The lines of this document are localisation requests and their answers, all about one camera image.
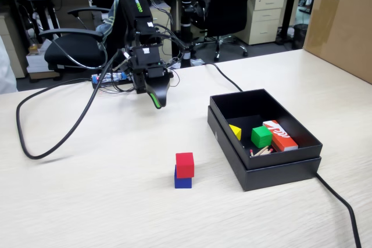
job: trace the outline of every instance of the red cube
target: red cube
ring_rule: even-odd
[[[194,177],[194,157],[192,152],[176,153],[177,178]]]

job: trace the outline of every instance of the robotic arm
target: robotic arm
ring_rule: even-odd
[[[165,107],[170,84],[170,74],[159,55],[159,32],[153,26],[152,14],[147,0],[119,0],[127,30],[125,49],[130,55],[120,68],[133,73],[133,84],[137,93],[147,92],[155,107]]]

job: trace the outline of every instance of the open box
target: open box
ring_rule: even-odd
[[[298,149],[252,157],[253,128],[276,120]],[[258,89],[210,97],[208,123],[245,191],[309,179],[320,164],[322,144],[267,91]],[[239,141],[229,124],[242,129]]]

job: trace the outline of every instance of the person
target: person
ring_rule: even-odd
[[[17,91],[17,83],[5,45],[0,36],[0,94]]]

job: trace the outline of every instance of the light wood tabletop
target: light wood tabletop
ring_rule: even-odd
[[[303,50],[219,66],[243,90],[265,88],[323,143],[319,174],[352,205],[362,246],[372,247],[372,85]],[[355,246],[348,211],[315,178],[243,192],[207,124],[209,97],[235,87],[213,66],[177,73],[161,110],[147,94],[100,92],[39,161],[23,154],[15,120],[36,91],[1,95],[1,246]],[[61,140],[91,93],[86,82],[28,101],[30,152]],[[194,153],[192,189],[174,188],[179,152]]]

